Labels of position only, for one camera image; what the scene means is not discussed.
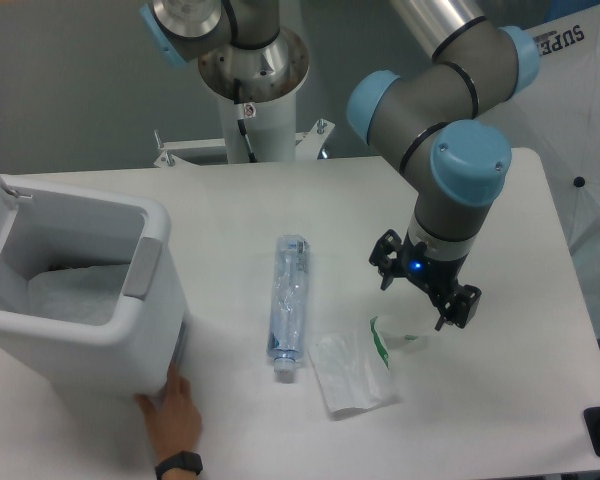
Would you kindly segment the person's hand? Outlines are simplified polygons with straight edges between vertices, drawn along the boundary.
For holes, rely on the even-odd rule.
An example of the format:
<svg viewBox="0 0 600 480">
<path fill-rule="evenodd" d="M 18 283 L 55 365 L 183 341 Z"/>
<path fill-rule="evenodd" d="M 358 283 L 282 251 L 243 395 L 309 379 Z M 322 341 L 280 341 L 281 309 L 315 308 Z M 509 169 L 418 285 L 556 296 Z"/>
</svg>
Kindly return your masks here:
<svg viewBox="0 0 600 480">
<path fill-rule="evenodd" d="M 143 394 L 134 400 L 142 413 L 150 445 L 159 461 L 181 452 L 194 452 L 202 433 L 202 418 L 191 397 L 189 381 L 175 364 L 167 371 L 164 397 L 160 406 Z"/>
</svg>

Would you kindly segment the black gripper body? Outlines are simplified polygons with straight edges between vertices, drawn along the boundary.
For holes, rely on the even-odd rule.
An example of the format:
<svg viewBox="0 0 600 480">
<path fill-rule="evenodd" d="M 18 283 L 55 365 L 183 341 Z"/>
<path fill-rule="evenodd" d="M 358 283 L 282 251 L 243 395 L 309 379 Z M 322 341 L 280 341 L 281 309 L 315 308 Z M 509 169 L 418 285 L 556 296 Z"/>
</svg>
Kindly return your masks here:
<svg viewBox="0 0 600 480">
<path fill-rule="evenodd" d="M 397 255 L 396 273 L 425 292 L 435 307 L 452 303 L 453 298 L 464 294 L 458 275 L 467 255 L 453 260 L 439 260 L 429 256 L 423 242 L 414 244 L 406 238 Z"/>
</svg>

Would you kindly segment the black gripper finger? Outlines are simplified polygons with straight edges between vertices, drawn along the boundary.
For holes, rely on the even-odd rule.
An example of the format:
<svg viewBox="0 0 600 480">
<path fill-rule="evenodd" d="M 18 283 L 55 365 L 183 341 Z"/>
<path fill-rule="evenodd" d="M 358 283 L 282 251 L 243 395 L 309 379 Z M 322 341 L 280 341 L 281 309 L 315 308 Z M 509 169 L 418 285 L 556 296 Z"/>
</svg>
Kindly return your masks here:
<svg viewBox="0 0 600 480">
<path fill-rule="evenodd" d="M 369 263 L 382 277 L 380 289 L 386 290 L 395 278 L 403 277 L 402 240 L 392 229 L 387 230 L 375 243 Z"/>
<path fill-rule="evenodd" d="M 481 295 L 482 291 L 476 286 L 457 284 L 447 297 L 438 296 L 434 302 L 439 312 L 435 330 L 440 331 L 444 325 L 464 329 L 475 316 Z"/>
</svg>

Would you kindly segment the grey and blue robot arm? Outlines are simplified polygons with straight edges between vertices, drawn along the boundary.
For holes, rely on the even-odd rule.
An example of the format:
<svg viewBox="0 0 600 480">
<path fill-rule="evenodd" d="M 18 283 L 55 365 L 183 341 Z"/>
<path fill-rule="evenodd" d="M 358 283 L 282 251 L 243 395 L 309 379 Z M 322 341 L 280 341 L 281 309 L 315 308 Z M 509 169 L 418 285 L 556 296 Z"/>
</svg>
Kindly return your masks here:
<svg viewBox="0 0 600 480">
<path fill-rule="evenodd" d="M 525 31 L 496 28 L 472 1 L 394 9 L 432 64 L 409 81 L 373 72 L 348 100 L 351 128 L 418 194 L 406 234 L 382 235 L 370 263 L 384 285 L 404 278 L 423 291 L 440 325 L 464 327 L 481 292 L 458 275 L 512 159 L 507 139 L 479 116 L 528 87 L 540 55 Z M 295 158 L 295 93 L 309 60 L 278 2 L 149 1 L 140 14 L 169 62 L 197 63 L 218 100 L 230 162 Z"/>
</svg>

